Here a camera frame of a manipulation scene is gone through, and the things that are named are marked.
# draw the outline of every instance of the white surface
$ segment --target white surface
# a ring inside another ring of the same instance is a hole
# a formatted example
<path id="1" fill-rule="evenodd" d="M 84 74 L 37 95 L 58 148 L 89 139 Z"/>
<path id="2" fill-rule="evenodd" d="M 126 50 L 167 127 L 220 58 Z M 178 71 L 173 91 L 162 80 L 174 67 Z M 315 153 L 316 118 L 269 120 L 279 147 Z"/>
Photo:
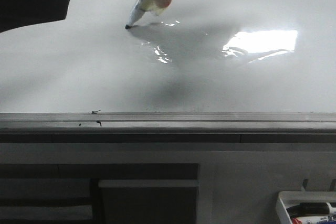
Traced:
<path id="1" fill-rule="evenodd" d="M 0 112 L 335 112 L 336 0 L 173 0 L 125 30 L 134 2 L 1 33 Z"/>
<path id="2" fill-rule="evenodd" d="M 287 208 L 301 202 L 335 202 L 334 191 L 281 191 L 276 205 L 277 214 L 281 224 L 292 224 Z"/>

